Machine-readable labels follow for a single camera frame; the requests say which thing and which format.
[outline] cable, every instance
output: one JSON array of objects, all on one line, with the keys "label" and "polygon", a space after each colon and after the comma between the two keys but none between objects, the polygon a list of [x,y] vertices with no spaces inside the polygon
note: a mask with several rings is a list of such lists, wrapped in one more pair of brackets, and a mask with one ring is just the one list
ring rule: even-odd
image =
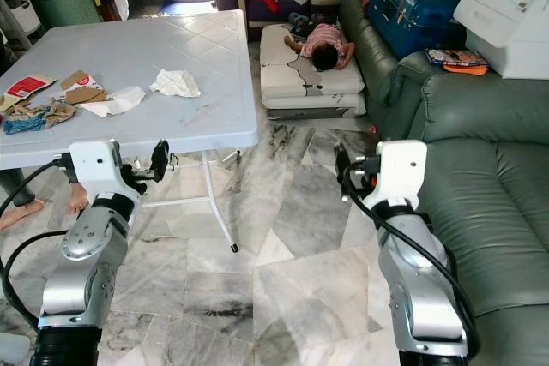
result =
[{"label": "cable", "polygon": [[67,233],[67,231],[48,231],[47,233],[40,233],[39,235],[33,236],[30,239],[26,240],[25,242],[20,244],[17,249],[15,249],[14,253],[11,254],[2,273],[3,293],[4,295],[6,295],[8,302],[16,309],[21,308],[19,312],[28,321],[28,323],[33,326],[35,330],[38,330],[38,318],[28,311],[21,299],[15,293],[13,286],[9,282],[9,271],[11,270],[15,259],[17,259],[17,256],[31,243],[34,243],[37,240],[43,239],[45,237],[62,236],[65,233]]},{"label": "cable", "polygon": [[379,217],[375,212],[372,212],[357,195],[357,189],[354,183],[351,181],[351,171],[356,170],[361,165],[361,162],[350,164],[343,172],[343,180],[341,184],[347,190],[349,196],[359,209],[364,212],[366,216],[372,219],[375,223],[382,226],[388,233],[398,237],[404,243],[411,248],[421,253],[445,278],[449,281],[454,290],[457,310],[463,321],[465,332],[468,336],[468,349],[471,357],[474,357],[480,350],[480,337],[477,333],[476,326],[474,324],[474,312],[472,304],[467,296],[467,293],[463,290],[462,286],[457,282],[452,273],[442,264],[438,259],[433,256],[429,251],[424,249],[419,243],[415,242],[411,237],[408,237],[393,225],[387,223],[384,219]]},{"label": "cable", "polygon": [[[17,188],[13,192],[11,192],[8,195],[8,198],[4,201],[2,206],[0,206],[0,217],[2,217],[3,213],[6,211],[6,208],[8,208],[10,202],[12,202],[12,200],[14,200],[14,198],[17,196],[17,194],[25,186],[27,186],[40,173],[42,173],[43,171],[49,169],[50,167],[57,166],[58,164],[59,164],[59,161],[57,159],[55,159],[55,160],[51,161],[50,163],[39,167],[36,171],[34,171],[30,175],[28,175],[27,178],[25,180],[23,180],[23,182],[19,186],[17,186]],[[4,276],[3,276],[4,271],[5,271],[5,269],[4,269],[4,266],[3,266],[3,263],[2,263],[2,258],[0,257],[0,275],[2,275],[2,278],[4,278]],[[15,293],[15,290],[14,290],[12,284],[9,282],[9,279],[8,279],[7,276],[6,276],[5,280],[3,279],[2,287],[3,287],[3,290],[4,290],[4,294],[6,295],[6,299],[8,299],[8,302],[10,302],[14,306],[15,310],[17,310],[19,313],[21,313],[23,315],[23,317],[25,317],[25,320],[28,321],[30,326],[36,330],[38,328],[38,318],[36,316],[34,316],[32,313],[30,313],[27,310],[27,308],[25,308],[25,306],[23,305],[21,299],[17,296],[17,293]]]}]

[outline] person's leg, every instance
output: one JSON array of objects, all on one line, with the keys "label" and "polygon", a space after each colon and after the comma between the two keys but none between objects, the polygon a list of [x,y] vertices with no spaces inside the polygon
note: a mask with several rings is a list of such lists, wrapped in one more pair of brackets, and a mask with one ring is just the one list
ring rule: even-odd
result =
[{"label": "person's leg", "polygon": [[[9,195],[23,182],[21,169],[8,169],[0,171],[0,186]],[[0,230],[7,229],[17,220],[38,212],[44,207],[44,202],[36,199],[33,191],[27,186],[20,190],[13,200],[15,208],[4,212],[0,218]]]},{"label": "person's leg", "polygon": [[67,176],[70,183],[69,213],[78,214],[89,204],[87,201],[87,191],[78,183],[78,178],[76,177],[74,170],[66,170],[64,171],[64,174]]}]

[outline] table top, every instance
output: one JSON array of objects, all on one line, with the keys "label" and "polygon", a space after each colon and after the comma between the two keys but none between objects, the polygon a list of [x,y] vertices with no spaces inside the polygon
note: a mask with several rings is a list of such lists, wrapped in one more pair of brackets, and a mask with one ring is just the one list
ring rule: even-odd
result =
[{"label": "table top", "polygon": [[[0,169],[43,165],[69,144],[116,139],[123,157],[148,156],[159,139],[171,153],[257,143],[250,61],[240,10],[57,27],[0,78],[0,92],[28,75],[58,81],[33,99],[46,105],[59,84],[81,69],[106,91],[139,86],[143,101],[125,113],[98,117],[80,108],[51,129],[7,136],[0,132]],[[199,98],[152,93],[160,69],[187,70]]]}]

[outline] bare foot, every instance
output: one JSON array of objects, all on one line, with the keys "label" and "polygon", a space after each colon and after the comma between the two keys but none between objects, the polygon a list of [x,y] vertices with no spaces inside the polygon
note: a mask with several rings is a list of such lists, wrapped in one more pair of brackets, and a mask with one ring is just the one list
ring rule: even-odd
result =
[{"label": "bare foot", "polygon": [[2,218],[0,219],[0,231],[8,229],[12,224],[17,222],[20,219],[23,219],[29,214],[36,213],[44,208],[44,202],[34,199],[30,203],[24,206],[15,207],[8,212],[4,212]]},{"label": "bare foot", "polygon": [[70,185],[69,214],[77,214],[84,210],[89,204],[87,201],[87,191],[79,183]]}]

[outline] blue suitcase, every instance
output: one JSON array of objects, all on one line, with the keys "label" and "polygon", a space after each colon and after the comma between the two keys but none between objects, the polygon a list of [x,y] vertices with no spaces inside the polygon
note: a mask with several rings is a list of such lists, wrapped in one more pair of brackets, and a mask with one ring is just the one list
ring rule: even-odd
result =
[{"label": "blue suitcase", "polygon": [[401,59],[424,49],[463,48],[465,28],[453,19],[460,0],[370,0],[368,18]]}]

